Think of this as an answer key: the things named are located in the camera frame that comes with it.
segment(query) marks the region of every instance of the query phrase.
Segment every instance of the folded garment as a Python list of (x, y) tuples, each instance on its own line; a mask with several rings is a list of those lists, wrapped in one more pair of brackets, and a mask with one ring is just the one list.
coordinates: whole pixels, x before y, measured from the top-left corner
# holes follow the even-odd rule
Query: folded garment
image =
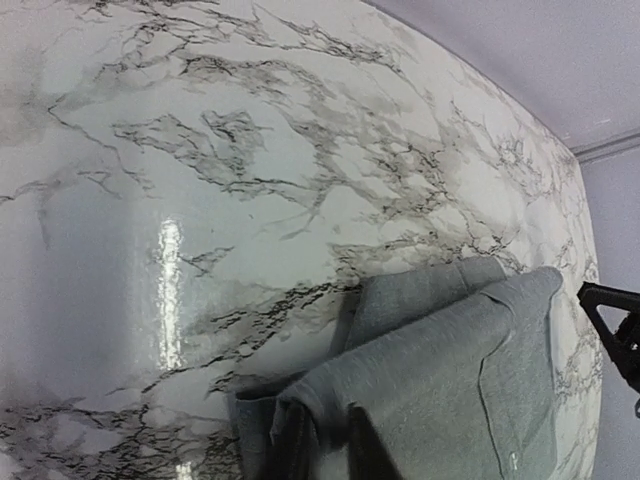
[(506, 279), (493, 259), (365, 285), (344, 351), (236, 404), (254, 478), (292, 402), (313, 417), (314, 478), (347, 479), (350, 404), (369, 412), (406, 479), (548, 478), (556, 463), (549, 310), (552, 268)]

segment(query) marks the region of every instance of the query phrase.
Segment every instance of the gray cloth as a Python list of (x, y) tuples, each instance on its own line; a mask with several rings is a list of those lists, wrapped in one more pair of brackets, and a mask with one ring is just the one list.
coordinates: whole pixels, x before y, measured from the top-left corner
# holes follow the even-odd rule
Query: gray cloth
[(369, 412), (406, 479), (548, 478), (556, 462), (548, 313), (560, 285), (551, 268), (505, 279), (492, 259), (373, 279), (346, 352), (275, 404), (239, 400), (247, 478), (294, 399), (311, 411), (324, 448), (319, 480), (348, 478), (345, 448), (330, 450), (326, 432), (352, 402)]

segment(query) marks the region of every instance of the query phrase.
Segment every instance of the folded cloth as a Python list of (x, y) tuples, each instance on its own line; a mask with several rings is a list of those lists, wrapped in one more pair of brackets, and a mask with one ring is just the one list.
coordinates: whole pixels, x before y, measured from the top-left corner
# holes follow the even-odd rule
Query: folded cloth
[(332, 434), (351, 403), (369, 412), (406, 479), (548, 478), (556, 462), (548, 314), (561, 278), (541, 268), (505, 279), (483, 258), (373, 279), (347, 351), (275, 398), (238, 398), (246, 477), (298, 401), (313, 416), (319, 480), (348, 478), (346, 449)]

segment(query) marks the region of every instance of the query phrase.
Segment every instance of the marble surface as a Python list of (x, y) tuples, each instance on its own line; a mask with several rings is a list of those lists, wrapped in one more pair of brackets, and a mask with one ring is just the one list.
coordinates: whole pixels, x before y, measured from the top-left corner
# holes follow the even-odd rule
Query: marble surface
[(228, 392), (327, 355), (363, 277), (558, 267), (559, 462), (590, 478), (597, 278), (571, 153), (354, 0), (0, 6), (0, 476), (240, 477)]

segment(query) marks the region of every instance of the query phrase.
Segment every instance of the white marble tabletop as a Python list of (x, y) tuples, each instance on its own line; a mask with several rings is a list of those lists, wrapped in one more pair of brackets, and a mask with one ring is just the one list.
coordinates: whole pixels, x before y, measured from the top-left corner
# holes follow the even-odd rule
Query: white marble tabletop
[(230, 390), (472, 255), (562, 271), (554, 478), (590, 478), (582, 178), (478, 72), (355, 0), (4, 0), (0, 35), (2, 478), (239, 478)]

